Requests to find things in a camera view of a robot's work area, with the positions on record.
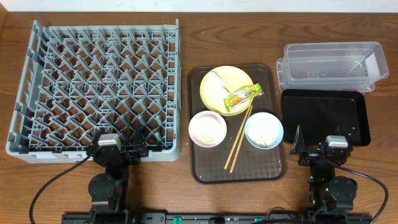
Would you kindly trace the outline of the rice food scraps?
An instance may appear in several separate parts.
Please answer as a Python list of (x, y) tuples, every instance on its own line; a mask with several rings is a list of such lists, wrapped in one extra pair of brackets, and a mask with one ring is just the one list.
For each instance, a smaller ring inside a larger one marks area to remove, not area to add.
[(248, 137), (255, 146), (261, 148), (271, 147), (278, 136), (278, 130), (271, 126), (262, 126), (260, 124), (250, 125)]

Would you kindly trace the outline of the small white cup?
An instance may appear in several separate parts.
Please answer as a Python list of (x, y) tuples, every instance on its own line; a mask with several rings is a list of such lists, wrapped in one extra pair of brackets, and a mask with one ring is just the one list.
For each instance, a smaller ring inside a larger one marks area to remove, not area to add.
[(220, 124), (215, 118), (201, 117), (195, 122), (194, 133), (202, 142), (214, 142), (220, 136)]

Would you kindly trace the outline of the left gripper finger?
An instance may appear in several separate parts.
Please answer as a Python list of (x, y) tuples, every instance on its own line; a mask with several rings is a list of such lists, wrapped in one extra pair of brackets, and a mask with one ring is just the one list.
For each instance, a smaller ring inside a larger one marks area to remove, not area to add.
[(139, 147), (142, 146), (143, 140), (142, 140), (142, 136), (141, 136), (141, 125), (137, 124), (134, 130), (134, 140), (133, 140), (133, 146), (134, 147)]
[(93, 141), (92, 141), (92, 145), (93, 146), (97, 146), (98, 145), (98, 141), (101, 137), (101, 135), (104, 133), (104, 128), (100, 128), (98, 130), (98, 132), (94, 135)]

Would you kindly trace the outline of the green snack wrapper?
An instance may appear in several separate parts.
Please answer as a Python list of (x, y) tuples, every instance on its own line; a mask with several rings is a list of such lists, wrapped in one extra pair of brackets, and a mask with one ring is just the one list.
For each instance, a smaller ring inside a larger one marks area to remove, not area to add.
[(224, 105), (227, 112), (230, 112), (232, 109), (237, 107), (238, 105), (244, 103), (247, 100), (250, 100), (256, 96), (260, 96), (264, 93), (262, 87), (259, 83), (244, 87), (239, 89), (238, 91), (228, 95), (224, 98)]

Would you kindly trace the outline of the pink white bowl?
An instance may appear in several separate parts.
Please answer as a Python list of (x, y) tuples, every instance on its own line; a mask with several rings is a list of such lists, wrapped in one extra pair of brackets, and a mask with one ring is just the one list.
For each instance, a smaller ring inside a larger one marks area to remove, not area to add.
[(215, 147), (226, 137), (226, 121), (218, 113), (202, 111), (190, 120), (188, 133), (196, 145), (207, 148)]

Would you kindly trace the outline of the white paper napkin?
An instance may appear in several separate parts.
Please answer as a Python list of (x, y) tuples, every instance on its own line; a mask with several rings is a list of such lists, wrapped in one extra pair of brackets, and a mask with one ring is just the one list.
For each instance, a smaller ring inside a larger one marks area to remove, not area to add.
[(230, 95), (230, 92), (224, 85), (224, 81), (222, 78), (214, 71), (210, 71), (208, 73), (205, 85), (204, 92), (206, 95), (216, 102), (223, 101), (227, 96)]

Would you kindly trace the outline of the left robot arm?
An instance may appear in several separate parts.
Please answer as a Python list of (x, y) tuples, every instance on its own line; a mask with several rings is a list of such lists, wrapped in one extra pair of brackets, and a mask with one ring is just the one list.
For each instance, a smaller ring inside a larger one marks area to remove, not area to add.
[(131, 223), (141, 222), (141, 216), (126, 203), (129, 168), (141, 163), (141, 158), (149, 155), (141, 126), (137, 125), (132, 146), (121, 151), (118, 134), (106, 134), (100, 128), (93, 141), (86, 147), (86, 155), (105, 168), (103, 173), (94, 176), (88, 185), (91, 196), (90, 223)]

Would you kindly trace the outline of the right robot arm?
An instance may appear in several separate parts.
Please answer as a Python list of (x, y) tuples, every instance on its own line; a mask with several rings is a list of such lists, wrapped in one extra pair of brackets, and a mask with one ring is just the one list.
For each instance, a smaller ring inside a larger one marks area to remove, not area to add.
[(314, 223), (348, 223), (347, 213), (354, 208), (358, 189), (355, 180), (337, 176), (340, 168), (351, 155), (353, 147), (344, 136), (327, 136), (318, 147), (305, 146), (302, 127), (297, 126), (291, 154), (299, 156), (298, 165), (310, 168), (309, 198), (313, 208), (305, 218)]

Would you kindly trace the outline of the light blue bowl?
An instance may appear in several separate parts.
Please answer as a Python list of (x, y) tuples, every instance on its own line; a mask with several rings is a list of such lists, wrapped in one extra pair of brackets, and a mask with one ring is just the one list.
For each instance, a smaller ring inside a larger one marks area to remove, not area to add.
[(251, 115), (244, 128), (249, 143), (262, 150), (278, 146), (284, 137), (281, 121), (271, 113), (258, 112)]

